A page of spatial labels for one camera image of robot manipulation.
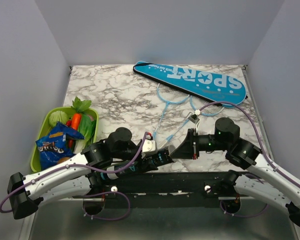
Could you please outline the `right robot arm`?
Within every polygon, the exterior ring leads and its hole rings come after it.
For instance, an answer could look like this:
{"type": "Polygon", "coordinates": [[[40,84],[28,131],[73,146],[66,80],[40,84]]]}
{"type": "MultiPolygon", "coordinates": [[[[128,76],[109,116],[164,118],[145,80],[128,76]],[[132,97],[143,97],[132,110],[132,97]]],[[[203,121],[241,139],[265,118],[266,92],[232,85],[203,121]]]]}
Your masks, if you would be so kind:
{"type": "Polygon", "coordinates": [[[231,196],[235,192],[260,200],[282,210],[300,227],[300,179],[269,159],[263,148],[240,137],[240,127],[228,117],[216,120],[214,134],[198,134],[188,129],[184,141],[170,154],[173,159],[195,159],[200,152],[225,151],[225,159],[247,170],[265,184],[231,171],[220,183],[220,191],[231,196]]]}

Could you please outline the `blue Sport racket bag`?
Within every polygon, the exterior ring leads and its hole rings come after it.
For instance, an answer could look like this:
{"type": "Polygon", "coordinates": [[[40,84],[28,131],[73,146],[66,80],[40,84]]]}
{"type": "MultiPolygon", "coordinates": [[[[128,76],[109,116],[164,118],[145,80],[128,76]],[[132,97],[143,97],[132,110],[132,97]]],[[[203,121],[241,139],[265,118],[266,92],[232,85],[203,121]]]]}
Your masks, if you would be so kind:
{"type": "Polygon", "coordinates": [[[203,70],[138,61],[133,71],[167,87],[206,100],[240,105],[247,98],[244,84],[235,77],[203,70]]]}

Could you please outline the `black Boka shuttlecock tube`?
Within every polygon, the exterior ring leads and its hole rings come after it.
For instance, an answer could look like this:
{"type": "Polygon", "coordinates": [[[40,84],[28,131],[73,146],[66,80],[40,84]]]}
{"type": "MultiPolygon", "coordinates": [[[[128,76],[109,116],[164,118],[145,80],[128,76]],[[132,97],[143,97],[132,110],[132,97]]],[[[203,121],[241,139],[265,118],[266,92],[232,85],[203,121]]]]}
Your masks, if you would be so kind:
{"type": "Polygon", "coordinates": [[[157,153],[136,160],[128,168],[117,173],[100,173],[100,178],[103,181],[115,180],[118,178],[130,176],[137,173],[146,173],[156,171],[160,166],[172,163],[173,160],[169,156],[168,149],[164,148],[157,153]]]}

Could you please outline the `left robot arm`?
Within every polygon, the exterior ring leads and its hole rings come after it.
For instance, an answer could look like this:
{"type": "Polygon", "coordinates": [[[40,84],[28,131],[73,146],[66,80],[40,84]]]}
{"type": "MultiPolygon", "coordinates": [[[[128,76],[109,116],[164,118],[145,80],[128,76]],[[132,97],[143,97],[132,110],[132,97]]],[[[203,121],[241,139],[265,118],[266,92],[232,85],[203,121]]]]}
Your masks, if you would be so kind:
{"type": "Polygon", "coordinates": [[[168,152],[158,149],[152,134],[145,133],[135,144],[131,131],[119,127],[61,163],[28,175],[11,175],[7,187],[10,212],[19,220],[49,202],[85,195],[94,198],[106,181],[154,171],[166,163],[170,163],[168,152]]]}

